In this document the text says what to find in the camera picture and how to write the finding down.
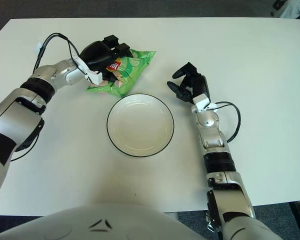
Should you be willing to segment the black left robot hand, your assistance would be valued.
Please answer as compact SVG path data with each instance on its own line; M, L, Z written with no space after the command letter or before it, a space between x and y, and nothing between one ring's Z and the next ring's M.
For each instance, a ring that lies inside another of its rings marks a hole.
M115 35L105 37L102 41L95 41L88 45L79 55L92 71L102 73L102 79L114 83L117 78L111 72L119 66L119 59L123 57L132 58L130 47L119 44Z

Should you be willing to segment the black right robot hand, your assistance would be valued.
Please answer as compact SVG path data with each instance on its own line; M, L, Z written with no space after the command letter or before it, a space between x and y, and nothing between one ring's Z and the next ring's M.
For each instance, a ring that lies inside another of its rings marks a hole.
M197 72L197 68L188 62L173 75L173 79L183 77L180 85L172 81L167 82L167 86L175 93L176 97L184 102L194 105L193 99L201 94L205 94L210 99L210 92L206 77Z

